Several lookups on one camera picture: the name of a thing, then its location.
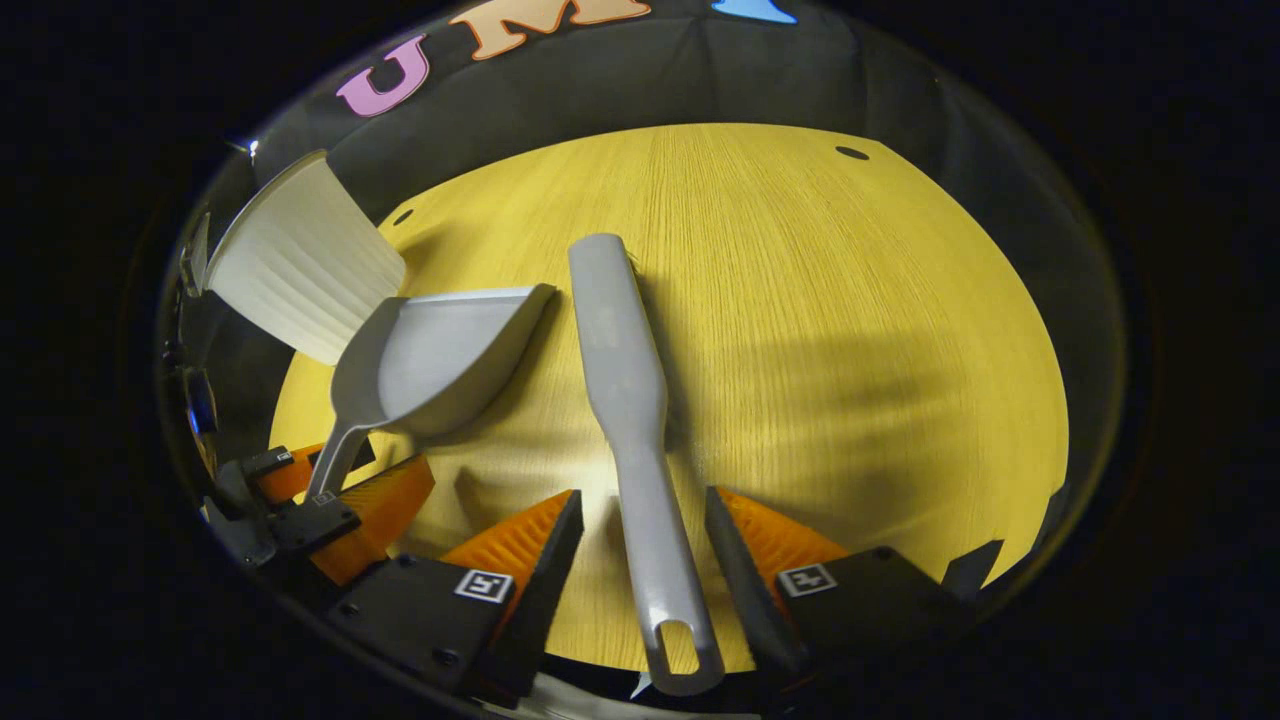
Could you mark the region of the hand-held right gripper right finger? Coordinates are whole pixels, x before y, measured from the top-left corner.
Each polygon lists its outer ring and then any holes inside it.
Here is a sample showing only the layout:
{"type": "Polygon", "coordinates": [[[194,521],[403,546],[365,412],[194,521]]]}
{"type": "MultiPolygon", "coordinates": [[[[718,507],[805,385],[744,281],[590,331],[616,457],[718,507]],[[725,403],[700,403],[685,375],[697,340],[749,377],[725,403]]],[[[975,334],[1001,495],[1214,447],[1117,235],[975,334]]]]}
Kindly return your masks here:
{"type": "Polygon", "coordinates": [[[751,660],[781,691],[923,659],[977,621],[897,550],[849,551],[722,486],[707,491],[705,529],[751,660]]]}

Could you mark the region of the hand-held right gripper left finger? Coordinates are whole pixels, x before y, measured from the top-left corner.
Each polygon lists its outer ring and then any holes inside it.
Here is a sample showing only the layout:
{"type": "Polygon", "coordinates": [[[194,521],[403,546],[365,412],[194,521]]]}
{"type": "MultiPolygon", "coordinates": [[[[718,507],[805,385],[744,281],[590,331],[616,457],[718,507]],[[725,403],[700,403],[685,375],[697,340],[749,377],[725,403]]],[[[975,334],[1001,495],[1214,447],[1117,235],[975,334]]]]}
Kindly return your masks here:
{"type": "Polygon", "coordinates": [[[531,694],[584,533],[567,489],[442,559],[376,562],[325,614],[346,639],[424,685],[480,701],[531,694]]]}

